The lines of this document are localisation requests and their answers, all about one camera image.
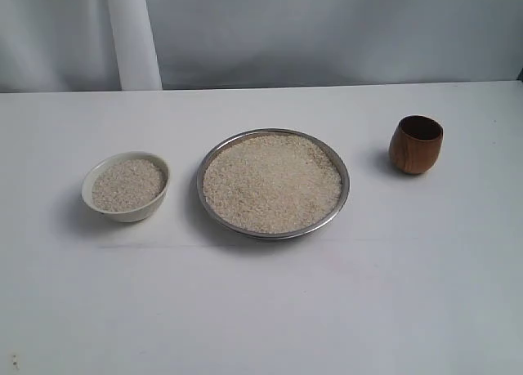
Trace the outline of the brown wooden cup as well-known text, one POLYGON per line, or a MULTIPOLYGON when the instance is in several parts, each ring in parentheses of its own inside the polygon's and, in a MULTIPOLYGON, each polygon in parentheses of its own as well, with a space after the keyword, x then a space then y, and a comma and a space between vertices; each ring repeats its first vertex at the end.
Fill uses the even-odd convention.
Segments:
POLYGON ((423 174, 436 163, 443 138, 443 127, 432 118, 421 115, 404 117, 391 138, 389 159, 403 173, 423 174))

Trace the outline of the round steel rice tray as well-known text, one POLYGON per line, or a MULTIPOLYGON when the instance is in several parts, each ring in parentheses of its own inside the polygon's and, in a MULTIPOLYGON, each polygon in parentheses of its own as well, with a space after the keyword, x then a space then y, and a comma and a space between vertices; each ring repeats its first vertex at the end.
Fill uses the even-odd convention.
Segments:
POLYGON ((203 159, 196 189, 206 213, 238 234, 284 240, 327 225, 351 182, 341 157, 323 141, 290 129, 234 135, 203 159))

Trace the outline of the white ceramic rice bowl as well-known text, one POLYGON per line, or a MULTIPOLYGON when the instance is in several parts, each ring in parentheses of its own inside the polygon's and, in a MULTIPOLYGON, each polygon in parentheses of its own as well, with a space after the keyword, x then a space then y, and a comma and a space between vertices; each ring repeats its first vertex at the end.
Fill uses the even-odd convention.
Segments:
POLYGON ((81 195, 91 210, 112 221, 134 223, 157 211, 169 184, 170 168, 163 158, 132 151, 98 163, 86 175, 81 195))

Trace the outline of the white backdrop curtain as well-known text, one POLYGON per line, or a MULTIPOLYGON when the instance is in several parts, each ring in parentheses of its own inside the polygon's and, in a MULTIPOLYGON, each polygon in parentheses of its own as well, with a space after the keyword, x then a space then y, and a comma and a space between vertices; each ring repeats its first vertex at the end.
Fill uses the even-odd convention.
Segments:
POLYGON ((512 80, 522 0, 1 0, 3 92, 512 80))

